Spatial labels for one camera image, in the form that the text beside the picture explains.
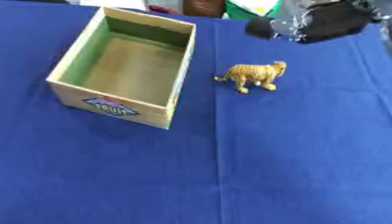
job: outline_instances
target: tiger head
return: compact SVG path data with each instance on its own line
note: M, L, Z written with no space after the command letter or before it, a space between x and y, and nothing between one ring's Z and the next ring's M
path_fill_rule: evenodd
M272 66L280 71L276 76L282 76L286 70L286 62L284 61L275 61Z

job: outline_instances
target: blue fabric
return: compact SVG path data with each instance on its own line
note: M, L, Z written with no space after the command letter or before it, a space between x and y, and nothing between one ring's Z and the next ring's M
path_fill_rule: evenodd
M170 130L63 106L45 77L95 8L0 3L0 223L390 224L392 61L378 27L314 45L182 17L197 43ZM278 90L215 83L285 60Z

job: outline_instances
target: open wooden box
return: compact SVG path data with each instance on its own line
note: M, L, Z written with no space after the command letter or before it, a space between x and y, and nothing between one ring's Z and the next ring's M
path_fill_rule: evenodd
M101 8L46 79L68 106L169 129L195 24Z

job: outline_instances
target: tiger figurine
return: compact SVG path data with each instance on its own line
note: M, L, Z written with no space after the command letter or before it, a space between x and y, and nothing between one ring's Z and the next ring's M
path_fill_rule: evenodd
M248 89L244 87L247 81L251 81L255 86L262 86L269 91L277 90L277 86L272 81L284 74L286 63L275 61L272 65L235 65L232 66L224 77L215 76L216 81L232 80L235 88L242 94L247 94Z

